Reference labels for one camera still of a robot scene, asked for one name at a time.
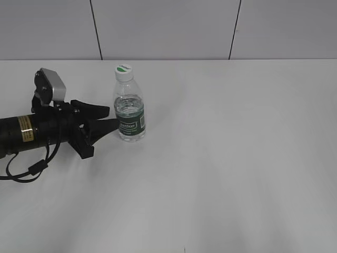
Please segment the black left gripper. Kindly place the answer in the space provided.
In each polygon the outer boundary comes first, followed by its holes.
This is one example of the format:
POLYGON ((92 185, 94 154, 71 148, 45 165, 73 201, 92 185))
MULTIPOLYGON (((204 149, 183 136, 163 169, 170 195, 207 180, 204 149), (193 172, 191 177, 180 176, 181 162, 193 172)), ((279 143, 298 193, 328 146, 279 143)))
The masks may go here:
POLYGON ((34 142, 38 147, 56 144, 59 148, 61 143, 67 142, 82 159, 94 155, 95 142, 119 129, 118 119, 101 120, 109 116, 108 106, 79 100, 42 106, 38 99, 33 99, 31 111, 34 142))

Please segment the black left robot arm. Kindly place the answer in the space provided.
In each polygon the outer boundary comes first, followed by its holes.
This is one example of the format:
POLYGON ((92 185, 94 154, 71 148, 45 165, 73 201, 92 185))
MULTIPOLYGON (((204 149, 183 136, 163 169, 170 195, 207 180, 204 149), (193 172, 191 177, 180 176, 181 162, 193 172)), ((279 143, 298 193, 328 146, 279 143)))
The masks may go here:
POLYGON ((119 128, 108 106, 78 100, 38 106, 32 114, 1 119, 1 157, 67 142, 82 159, 94 155, 94 143, 119 128))

